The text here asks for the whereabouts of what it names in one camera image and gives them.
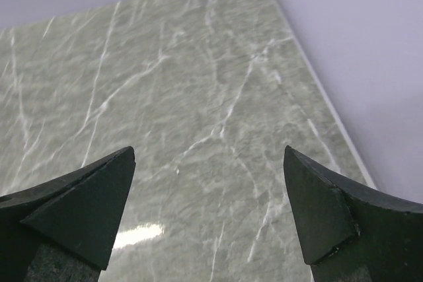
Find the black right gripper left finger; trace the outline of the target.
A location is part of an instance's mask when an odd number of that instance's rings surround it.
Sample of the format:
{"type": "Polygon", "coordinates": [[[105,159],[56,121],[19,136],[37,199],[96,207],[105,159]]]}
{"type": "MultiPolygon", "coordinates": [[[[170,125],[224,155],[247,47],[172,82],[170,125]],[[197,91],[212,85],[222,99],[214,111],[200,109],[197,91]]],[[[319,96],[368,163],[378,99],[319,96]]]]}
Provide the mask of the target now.
{"type": "Polygon", "coordinates": [[[134,171],[134,148],[124,147],[1,196],[1,280],[98,281],[110,261],[134,171]]]}

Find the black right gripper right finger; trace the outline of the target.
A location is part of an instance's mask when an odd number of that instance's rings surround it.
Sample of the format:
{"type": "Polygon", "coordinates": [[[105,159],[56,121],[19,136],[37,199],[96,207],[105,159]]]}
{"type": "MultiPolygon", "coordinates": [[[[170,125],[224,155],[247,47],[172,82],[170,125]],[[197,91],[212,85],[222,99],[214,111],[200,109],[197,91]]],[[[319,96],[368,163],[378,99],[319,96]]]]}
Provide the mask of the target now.
{"type": "Polygon", "coordinates": [[[422,204],[353,181],[290,146],[284,176],[315,281],[422,280],[422,204]]]}

